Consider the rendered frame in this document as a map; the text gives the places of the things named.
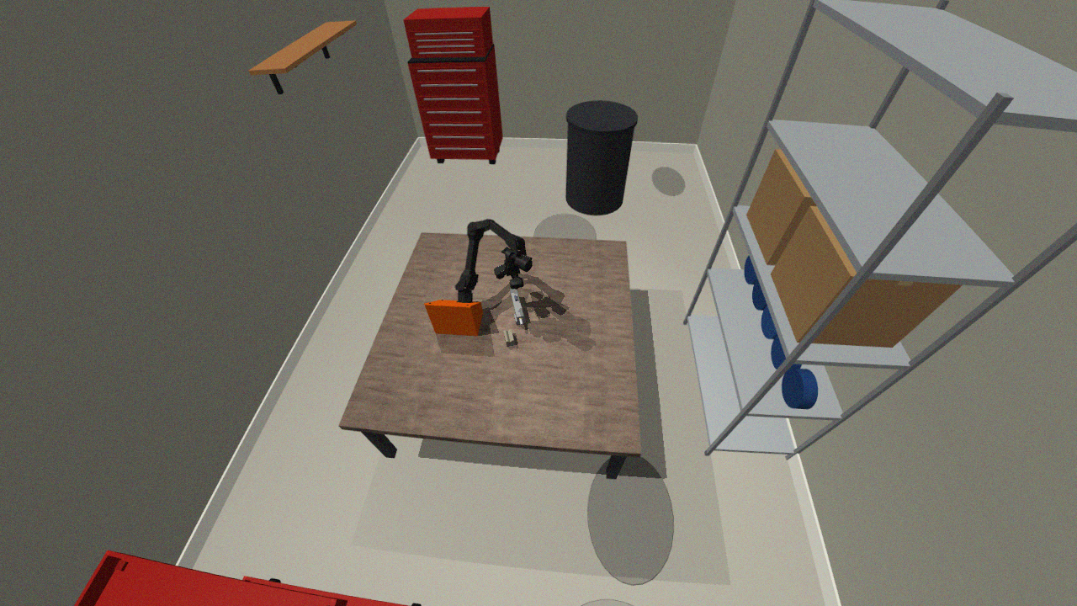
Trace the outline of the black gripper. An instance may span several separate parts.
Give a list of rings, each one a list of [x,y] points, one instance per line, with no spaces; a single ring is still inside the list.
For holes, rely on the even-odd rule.
[[[510,288],[515,290],[522,288],[524,284],[523,284],[523,279],[520,279],[520,277],[518,277],[518,274],[520,274],[519,268],[517,268],[516,265],[514,266],[507,265],[507,271],[512,277],[512,279],[509,279]]]

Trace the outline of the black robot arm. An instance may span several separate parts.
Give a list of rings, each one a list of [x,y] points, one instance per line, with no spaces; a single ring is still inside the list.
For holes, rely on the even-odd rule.
[[[485,220],[472,222],[468,224],[468,256],[466,256],[465,268],[462,274],[460,274],[460,281],[454,284],[454,290],[458,291],[458,300],[454,302],[470,304],[472,302],[473,293],[472,290],[475,288],[476,283],[478,283],[478,276],[475,274],[475,263],[477,258],[478,246],[480,245],[480,239],[482,238],[484,231],[492,230],[504,239],[507,245],[510,248],[504,248],[501,253],[505,254],[507,257],[507,263],[496,266],[495,274],[496,279],[504,279],[504,276],[509,276],[507,271],[507,265],[520,268],[522,271],[530,271],[533,266],[532,258],[526,254],[526,239],[521,237],[516,237],[516,235],[503,229],[500,224],[495,221]],[[520,252],[517,252],[520,250]]]

